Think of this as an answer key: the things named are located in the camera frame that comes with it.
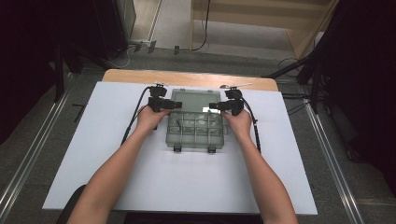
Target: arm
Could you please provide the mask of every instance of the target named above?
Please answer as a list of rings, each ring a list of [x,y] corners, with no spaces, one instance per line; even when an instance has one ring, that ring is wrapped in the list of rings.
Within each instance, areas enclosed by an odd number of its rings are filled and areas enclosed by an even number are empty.
[[[127,184],[146,137],[168,113],[169,110],[154,113],[148,106],[142,109],[134,132],[88,182],[68,224],[106,223],[108,214]]]
[[[238,116],[221,112],[242,148],[250,184],[264,223],[298,223],[289,194],[250,138],[251,117],[243,110]]]

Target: hand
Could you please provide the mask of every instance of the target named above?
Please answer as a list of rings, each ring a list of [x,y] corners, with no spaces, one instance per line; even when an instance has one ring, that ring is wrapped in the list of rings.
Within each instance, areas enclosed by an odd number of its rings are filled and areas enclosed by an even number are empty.
[[[139,110],[139,116],[137,117],[136,130],[142,130],[149,133],[161,122],[163,117],[169,114],[170,110],[163,110],[161,112],[152,111],[151,107],[144,106]]]
[[[236,137],[250,137],[251,116],[246,110],[242,110],[237,116],[224,111],[221,111],[221,115],[228,120]]]

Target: metal bar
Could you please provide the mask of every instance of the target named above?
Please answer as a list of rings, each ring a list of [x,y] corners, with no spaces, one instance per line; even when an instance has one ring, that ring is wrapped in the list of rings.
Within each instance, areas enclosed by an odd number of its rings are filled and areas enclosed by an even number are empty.
[[[53,104],[51,110],[49,111],[49,114],[41,125],[40,130],[35,136],[33,143],[30,145],[25,157],[23,158],[20,166],[18,167],[17,172],[12,177],[6,190],[4,191],[0,200],[0,223],[5,222],[9,211],[17,200],[23,184],[25,183],[33,166],[35,165],[35,161],[37,160],[42,147],[46,143],[46,140],[50,134],[50,131],[52,130],[55,121],[59,117],[59,114],[64,107],[64,103],[67,100],[68,93],[70,92],[73,83],[74,77],[72,74],[69,74],[67,78],[67,89],[64,92],[64,95],[61,97],[58,103]]]
[[[306,103],[305,106],[306,111],[312,122],[312,126],[314,127],[315,133],[317,134],[317,138],[320,143],[320,148],[323,151],[323,155],[329,166],[330,172],[332,173],[332,179],[334,180],[335,186],[337,187],[338,192],[340,193],[340,197],[346,209],[346,213],[349,217],[349,220],[351,221],[351,223],[354,224],[364,224],[358,204],[356,203],[352,191],[349,188],[347,180],[344,177],[343,171],[340,165],[338,164],[338,161],[333,153],[329,139],[320,122],[319,114],[315,114],[314,110],[311,108],[307,100],[304,100],[304,102]]]

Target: forearm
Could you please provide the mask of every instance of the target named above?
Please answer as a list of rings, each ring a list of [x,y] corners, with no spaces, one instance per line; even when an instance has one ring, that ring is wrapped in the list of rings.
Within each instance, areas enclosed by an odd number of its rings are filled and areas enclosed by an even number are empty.
[[[238,142],[264,223],[297,223],[289,194],[250,136],[238,136]]]
[[[68,223],[106,223],[133,170],[147,133],[134,131],[124,144],[95,172],[69,218]]]

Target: white board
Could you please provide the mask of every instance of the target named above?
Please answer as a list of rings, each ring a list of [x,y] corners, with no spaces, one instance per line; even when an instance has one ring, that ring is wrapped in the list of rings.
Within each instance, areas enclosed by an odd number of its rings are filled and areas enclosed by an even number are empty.
[[[63,209],[73,192],[120,146],[137,100],[147,85],[98,82],[49,190],[44,209]],[[190,87],[172,89],[224,90]],[[262,155],[289,192],[297,214],[317,208],[280,92],[242,91],[258,120]],[[147,103],[149,93],[143,98]],[[175,153],[165,144],[167,117],[148,137],[114,209],[158,212],[259,213],[242,152],[232,132],[223,149]]]

